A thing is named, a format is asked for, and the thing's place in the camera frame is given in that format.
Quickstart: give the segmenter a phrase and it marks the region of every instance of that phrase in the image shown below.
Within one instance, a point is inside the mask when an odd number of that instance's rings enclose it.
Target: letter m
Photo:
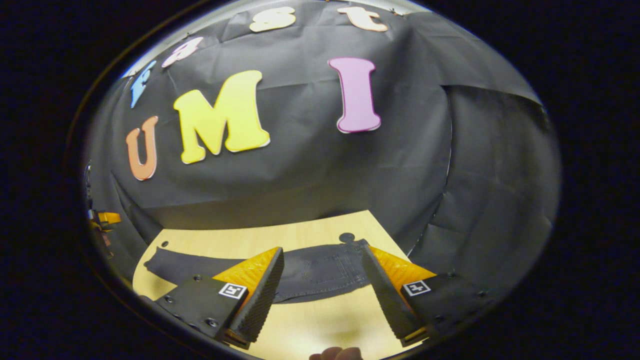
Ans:
[[[225,147],[231,152],[269,144],[269,133],[260,126],[255,102],[255,87],[261,79],[262,73],[257,70],[231,75],[222,84],[213,107],[199,90],[192,90],[176,99],[173,108],[180,114],[183,163],[204,160],[206,151],[198,144],[198,135],[209,151],[218,155],[225,126],[228,127]]]

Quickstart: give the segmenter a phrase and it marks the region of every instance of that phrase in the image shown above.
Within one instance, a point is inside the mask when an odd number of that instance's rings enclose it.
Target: foam letter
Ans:
[[[155,64],[156,64],[156,61],[154,60],[149,65],[147,65],[147,68],[145,68],[142,74],[140,74],[140,76],[138,76],[138,78],[131,85],[131,108],[132,109],[136,105],[136,102],[138,102],[138,98],[140,98],[140,95],[142,95],[142,92],[145,91],[145,87],[147,87],[145,84],[149,79],[149,75],[151,75],[151,68]]]
[[[338,71],[342,87],[342,117],[338,130],[343,133],[371,131],[380,127],[380,116],[373,111],[371,79],[376,66],[359,58],[334,58],[329,66]]]
[[[142,131],[145,132],[145,148],[147,150],[147,162],[142,165],[140,156],[138,155],[138,134],[140,129],[133,129],[127,135],[127,150],[129,151],[129,166],[133,176],[142,181],[152,177],[156,172],[157,153],[156,153],[156,124],[157,116],[152,116],[142,124]]]
[[[222,85],[213,107],[199,90],[176,99],[173,108],[180,113],[183,163],[196,163],[205,158],[205,149],[198,145],[196,134],[209,151],[219,154],[225,125],[228,128],[225,146],[231,152],[269,144],[269,133],[260,126],[255,103],[255,87],[261,79],[262,73],[257,70],[231,75]]]
[[[193,54],[193,52],[196,51],[196,49],[198,49],[198,44],[202,41],[202,39],[204,38],[199,37],[199,38],[191,39],[185,42],[184,44],[178,46],[175,50],[173,50],[173,52],[171,53],[171,56],[169,56],[162,63],[162,67],[167,67],[175,63],[176,61],[180,61],[186,58],[187,56]]]
[[[379,18],[380,15],[378,13],[368,12],[359,6],[340,8],[338,12],[347,14],[349,21],[360,29],[380,32],[388,30],[387,25],[377,24],[371,20],[372,17]]]
[[[264,10],[259,12],[253,17],[254,23],[249,25],[249,28],[254,33],[260,31],[286,28],[287,26],[296,22],[296,17],[291,15],[295,10],[288,6],[282,8],[275,8]]]

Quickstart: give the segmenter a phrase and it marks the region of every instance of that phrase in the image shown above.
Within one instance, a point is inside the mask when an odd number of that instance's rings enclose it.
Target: denim cloth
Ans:
[[[320,245],[284,253],[284,271],[273,303],[326,299],[367,286],[362,268],[362,247],[367,240]],[[181,254],[157,248],[145,263],[147,270],[164,280],[181,284],[194,275],[213,277],[244,259],[220,259]]]

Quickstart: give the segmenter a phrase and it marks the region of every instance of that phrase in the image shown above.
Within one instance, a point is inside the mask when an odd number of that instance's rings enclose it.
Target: wooden table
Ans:
[[[408,260],[369,211],[338,217],[267,227],[230,230],[164,229],[138,262],[133,289],[156,300],[176,285],[144,267],[164,241],[164,249],[212,258],[250,258],[273,247],[284,251],[340,243],[342,233]],[[392,356],[409,348],[400,345],[389,327],[371,285],[351,293],[297,304],[273,304],[258,341],[248,350],[267,360],[306,360],[328,347],[359,347],[365,360]]]

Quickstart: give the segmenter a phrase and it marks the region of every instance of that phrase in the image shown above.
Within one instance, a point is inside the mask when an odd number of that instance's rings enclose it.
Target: yellow letter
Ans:
[[[349,17],[349,21],[360,29],[370,31],[386,31],[387,26],[384,24],[377,24],[371,20],[372,17],[378,18],[380,15],[374,12],[368,12],[359,6],[353,6],[351,8],[340,8],[339,13],[345,13]]]
[[[295,10],[288,6],[264,10],[253,17],[253,21],[255,22],[249,25],[249,28],[254,33],[259,33],[260,31],[265,30],[286,28],[296,22],[296,17],[291,15],[294,12]]]
[[[152,177],[156,172],[156,124],[157,116],[152,116],[142,124],[142,131],[145,132],[145,149],[147,150],[147,162],[142,165],[138,156],[138,134],[140,129],[133,129],[126,138],[127,150],[129,152],[129,166],[133,176],[142,181]]]
[[[198,145],[197,135],[209,151],[218,155],[225,125],[228,128],[225,146],[231,152],[267,146],[269,133],[260,126],[255,103],[255,87],[262,79],[257,70],[238,72],[229,76],[213,107],[199,90],[192,90],[176,99],[173,108],[180,113],[182,132],[182,162],[204,160],[205,149]]]

